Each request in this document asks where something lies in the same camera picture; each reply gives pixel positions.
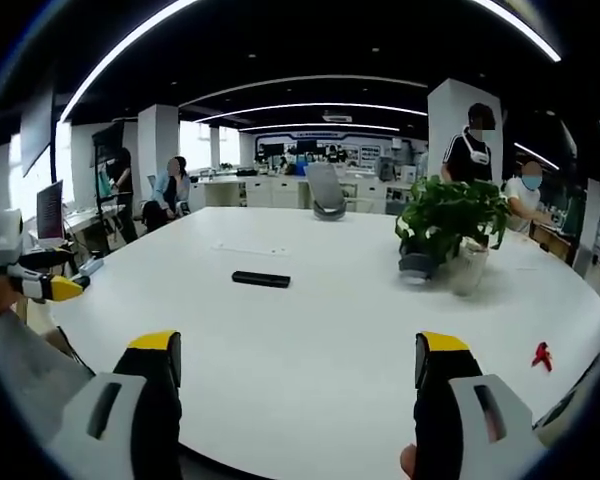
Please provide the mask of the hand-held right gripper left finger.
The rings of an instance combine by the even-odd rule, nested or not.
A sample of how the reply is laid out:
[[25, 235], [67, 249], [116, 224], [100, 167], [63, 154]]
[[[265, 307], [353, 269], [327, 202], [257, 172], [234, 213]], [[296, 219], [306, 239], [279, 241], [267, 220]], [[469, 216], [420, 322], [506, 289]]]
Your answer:
[[128, 344], [62, 411], [47, 453], [69, 479], [180, 479], [181, 335]]

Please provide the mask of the person's right hand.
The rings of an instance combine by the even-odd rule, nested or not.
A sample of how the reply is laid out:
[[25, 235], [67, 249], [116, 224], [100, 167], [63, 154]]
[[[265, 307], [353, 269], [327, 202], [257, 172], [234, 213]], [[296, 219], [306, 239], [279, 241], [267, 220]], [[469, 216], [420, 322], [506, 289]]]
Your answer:
[[413, 443], [407, 445], [400, 454], [400, 466], [409, 479], [415, 478], [417, 446]]

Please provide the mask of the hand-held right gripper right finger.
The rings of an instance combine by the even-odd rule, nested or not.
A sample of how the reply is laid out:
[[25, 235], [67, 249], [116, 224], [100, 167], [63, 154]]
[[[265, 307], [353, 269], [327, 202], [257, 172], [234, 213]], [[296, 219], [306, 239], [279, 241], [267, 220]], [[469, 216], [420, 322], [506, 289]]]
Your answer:
[[450, 335], [416, 335], [416, 479], [520, 479], [545, 453], [532, 412]]

